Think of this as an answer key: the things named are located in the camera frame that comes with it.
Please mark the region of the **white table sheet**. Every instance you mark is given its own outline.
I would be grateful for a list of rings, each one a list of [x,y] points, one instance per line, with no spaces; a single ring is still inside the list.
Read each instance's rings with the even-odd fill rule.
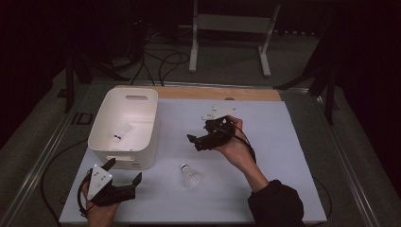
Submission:
[[[227,101],[162,98],[158,151],[132,201],[118,208],[116,221],[128,224],[245,224],[253,222],[244,176],[216,151],[197,151],[187,134],[205,133],[202,117],[213,106],[237,108],[235,116],[255,151],[256,162],[269,180],[298,192],[306,223],[326,219],[287,106],[282,101]],[[202,174],[191,188],[183,183],[181,165]]]

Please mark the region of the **person's left hand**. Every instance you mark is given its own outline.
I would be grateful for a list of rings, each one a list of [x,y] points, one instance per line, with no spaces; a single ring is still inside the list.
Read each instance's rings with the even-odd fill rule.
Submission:
[[[86,201],[88,227],[113,227],[118,207],[119,203],[99,207],[91,201]]]

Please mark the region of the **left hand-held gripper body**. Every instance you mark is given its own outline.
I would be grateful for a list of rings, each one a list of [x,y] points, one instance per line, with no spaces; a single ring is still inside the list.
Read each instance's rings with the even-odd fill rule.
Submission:
[[[136,197],[136,188],[132,188],[131,184],[114,186],[113,175],[109,171],[105,171],[102,166],[95,165],[91,168],[83,182],[89,183],[84,198],[99,207],[134,200]]]

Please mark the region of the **white feather shuttlecock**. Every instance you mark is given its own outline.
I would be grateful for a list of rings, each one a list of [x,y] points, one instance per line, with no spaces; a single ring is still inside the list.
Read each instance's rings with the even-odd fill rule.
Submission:
[[[183,183],[187,188],[198,185],[203,179],[201,173],[187,164],[181,165],[181,172],[183,174]]]
[[[117,122],[113,133],[113,141],[115,143],[120,142],[131,131],[131,129],[131,124],[126,121]]]

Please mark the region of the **black tripod stand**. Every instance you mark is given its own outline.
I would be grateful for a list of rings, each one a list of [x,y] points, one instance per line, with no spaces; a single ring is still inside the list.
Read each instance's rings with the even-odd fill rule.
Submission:
[[[106,66],[101,63],[92,60],[84,53],[70,53],[65,57],[65,109],[66,113],[69,113],[72,109],[75,102],[75,82],[74,76],[75,72],[83,71],[84,67],[90,65],[94,67],[96,70],[104,73],[112,79],[119,81],[128,81],[128,79],[123,78],[113,72],[111,69],[108,69]]]
[[[311,96],[319,97],[325,92],[324,100],[324,116],[330,125],[333,125],[333,107],[334,107],[334,94],[335,94],[335,62],[331,61],[313,61],[310,60],[302,75],[296,79],[290,80],[281,85],[274,86],[275,90],[285,91],[293,88],[295,85],[313,79],[313,82],[307,89]]]

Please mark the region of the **white metal stand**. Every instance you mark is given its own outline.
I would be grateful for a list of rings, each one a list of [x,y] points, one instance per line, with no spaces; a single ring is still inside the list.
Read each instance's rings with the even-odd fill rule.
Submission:
[[[192,46],[189,57],[189,71],[191,73],[195,73],[197,71],[199,50],[198,31],[214,30],[265,34],[265,41],[258,46],[258,55],[263,75],[266,78],[271,76],[267,50],[281,8],[280,5],[275,5],[273,7],[272,15],[268,18],[204,14],[199,13],[198,6],[199,0],[193,0]]]

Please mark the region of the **white plastic bin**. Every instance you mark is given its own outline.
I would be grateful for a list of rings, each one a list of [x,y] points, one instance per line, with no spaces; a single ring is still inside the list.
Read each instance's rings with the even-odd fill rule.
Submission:
[[[131,131],[113,141],[116,123],[126,121]],[[114,158],[117,169],[148,169],[155,160],[160,117],[158,93],[146,88],[113,88],[97,112],[88,140],[89,148],[106,163]]]

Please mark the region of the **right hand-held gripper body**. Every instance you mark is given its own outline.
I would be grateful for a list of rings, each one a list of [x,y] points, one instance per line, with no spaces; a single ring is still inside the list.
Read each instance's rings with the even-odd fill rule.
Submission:
[[[237,108],[213,106],[201,119],[205,121],[207,134],[203,136],[206,149],[213,149],[228,143],[235,135],[234,123],[228,118],[237,112]]]

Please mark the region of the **black square floor bracket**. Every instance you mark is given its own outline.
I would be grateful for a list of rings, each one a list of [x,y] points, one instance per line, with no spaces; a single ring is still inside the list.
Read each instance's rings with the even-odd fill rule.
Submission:
[[[75,113],[71,121],[72,125],[90,125],[93,120],[91,113]]]

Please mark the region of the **person's right hand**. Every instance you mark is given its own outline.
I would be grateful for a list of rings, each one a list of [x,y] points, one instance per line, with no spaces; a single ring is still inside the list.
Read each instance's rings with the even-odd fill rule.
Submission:
[[[235,136],[225,145],[217,147],[217,151],[241,172],[250,174],[254,172],[257,165],[251,155],[251,149],[242,131],[243,121],[233,116],[228,118],[234,123]]]

